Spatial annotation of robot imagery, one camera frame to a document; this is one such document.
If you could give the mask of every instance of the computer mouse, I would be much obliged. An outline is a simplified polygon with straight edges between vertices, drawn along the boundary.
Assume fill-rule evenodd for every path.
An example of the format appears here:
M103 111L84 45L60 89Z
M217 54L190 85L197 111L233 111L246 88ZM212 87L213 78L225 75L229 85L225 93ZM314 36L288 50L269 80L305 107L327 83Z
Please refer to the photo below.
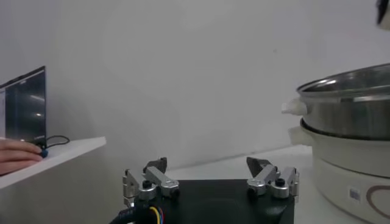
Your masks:
M46 158L49 154L48 150L46 149L46 145L42 142L36 142L35 145L42 149L40 156L42 158Z

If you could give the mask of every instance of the monitor screen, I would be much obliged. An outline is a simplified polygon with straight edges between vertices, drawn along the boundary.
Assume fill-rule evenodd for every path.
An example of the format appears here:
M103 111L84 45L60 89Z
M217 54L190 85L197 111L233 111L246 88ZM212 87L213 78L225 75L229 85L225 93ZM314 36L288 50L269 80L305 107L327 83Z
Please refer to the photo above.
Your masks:
M0 85L0 137L45 143L45 67Z

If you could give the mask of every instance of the finger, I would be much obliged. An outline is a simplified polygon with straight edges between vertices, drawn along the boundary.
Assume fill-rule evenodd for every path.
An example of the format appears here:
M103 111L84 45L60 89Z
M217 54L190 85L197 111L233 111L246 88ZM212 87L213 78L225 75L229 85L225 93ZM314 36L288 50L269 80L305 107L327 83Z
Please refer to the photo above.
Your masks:
M24 169L36 164L36 161L15 161L8 163L0 163L0 175Z
M42 152L42 149L34 144L11 139L0 140L0 150L21 150L38 154Z
M34 160L41 161L42 157L31 152L17 151L17 150L1 150L0 163L8 161Z

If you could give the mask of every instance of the white shelf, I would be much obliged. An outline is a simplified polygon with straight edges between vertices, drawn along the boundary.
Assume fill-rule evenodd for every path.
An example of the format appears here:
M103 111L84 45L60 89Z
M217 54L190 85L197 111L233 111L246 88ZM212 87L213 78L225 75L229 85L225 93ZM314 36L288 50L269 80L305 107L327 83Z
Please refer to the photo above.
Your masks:
M0 177L0 189L67 162L105 145L105 137L71 141L48 149L49 155L41 162L25 169Z

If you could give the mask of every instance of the pot handle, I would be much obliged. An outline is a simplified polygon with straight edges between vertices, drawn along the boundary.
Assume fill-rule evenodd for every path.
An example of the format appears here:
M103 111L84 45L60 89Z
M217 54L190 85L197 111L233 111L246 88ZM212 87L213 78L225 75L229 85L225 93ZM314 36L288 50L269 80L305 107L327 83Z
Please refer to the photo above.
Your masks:
M313 146L314 144L313 137L305 132L301 126L290 128L288 130L288 135L292 145Z
M307 106L299 98L295 98L288 103L282 104L282 114L292 114L297 116L306 115Z

